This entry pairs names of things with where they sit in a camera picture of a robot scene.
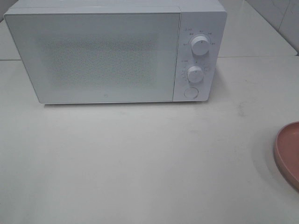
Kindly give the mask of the white microwave door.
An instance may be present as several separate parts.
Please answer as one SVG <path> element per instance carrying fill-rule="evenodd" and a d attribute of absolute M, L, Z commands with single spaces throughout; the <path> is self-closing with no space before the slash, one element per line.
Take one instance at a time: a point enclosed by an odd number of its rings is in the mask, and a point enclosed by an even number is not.
<path fill-rule="evenodd" d="M 25 7 L 5 13 L 42 104 L 170 102 L 178 7 Z"/>

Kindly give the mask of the white upper power knob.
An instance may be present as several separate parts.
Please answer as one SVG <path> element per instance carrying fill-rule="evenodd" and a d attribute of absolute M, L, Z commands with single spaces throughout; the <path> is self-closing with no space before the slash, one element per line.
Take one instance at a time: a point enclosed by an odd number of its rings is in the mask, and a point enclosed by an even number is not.
<path fill-rule="evenodd" d="M 197 35 L 191 40 L 191 50 L 196 56 L 202 56 L 209 51 L 210 39 L 206 35 Z"/>

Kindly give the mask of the white lower timer knob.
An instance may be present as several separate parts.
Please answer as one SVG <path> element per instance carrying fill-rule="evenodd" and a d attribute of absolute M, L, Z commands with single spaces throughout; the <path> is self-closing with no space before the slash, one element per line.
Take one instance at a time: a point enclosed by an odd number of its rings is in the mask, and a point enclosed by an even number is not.
<path fill-rule="evenodd" d="M 199 83 L 204 78 L 204 72 L 199 66 L 192 66 L 187 70 L 187 79 L 190 83 Z"/>

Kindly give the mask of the pink round plate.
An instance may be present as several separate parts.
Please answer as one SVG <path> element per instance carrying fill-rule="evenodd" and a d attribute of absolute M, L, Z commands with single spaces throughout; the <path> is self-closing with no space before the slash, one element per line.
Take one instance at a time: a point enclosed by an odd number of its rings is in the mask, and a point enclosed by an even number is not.
<path fill-rule="evenodd" d="M 282 176 L 299 189 L 299 123 L 282 127 L 274 143 L 274 159 Z"/>

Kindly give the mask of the white microwave oven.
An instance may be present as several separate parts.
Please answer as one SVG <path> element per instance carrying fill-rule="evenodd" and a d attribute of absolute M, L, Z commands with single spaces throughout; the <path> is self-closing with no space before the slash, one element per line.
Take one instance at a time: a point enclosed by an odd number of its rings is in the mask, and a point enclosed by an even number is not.
<path fill-rule="evenodd" d="M 20 0 L 9 9 L 16 7 L 178 7 L 181 16 L 171 102 L 200 102 L 209 98 L 227 20 L 227 12 L 217 0 Z M 191 40 L 197 35 L 210 39 L 209 51 L 202 56 L 194 55 L 191 50 Z M 187 70 L 192 66 L 199 66 L 204 72 L 199 83 L 187 79 Z M 199 91 L 194 99 L 184 96 L 184 91 L 191 87 Z"/>

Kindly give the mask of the white round door button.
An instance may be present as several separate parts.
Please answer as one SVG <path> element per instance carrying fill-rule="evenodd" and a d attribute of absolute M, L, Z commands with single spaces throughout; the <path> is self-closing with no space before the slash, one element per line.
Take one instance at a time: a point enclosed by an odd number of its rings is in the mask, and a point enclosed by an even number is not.
<path fill-rule="evenodd" d="M 194 98 L 196 98 L 198 96 L 198 94 L 199 94 L 198 89 L 194 88 L 194 87 L 188 88 L 188 89 L 186 89 L 184 91 L 184 96 L 186 98 L 192 98 L 192 99 L 194 99 Z"/>

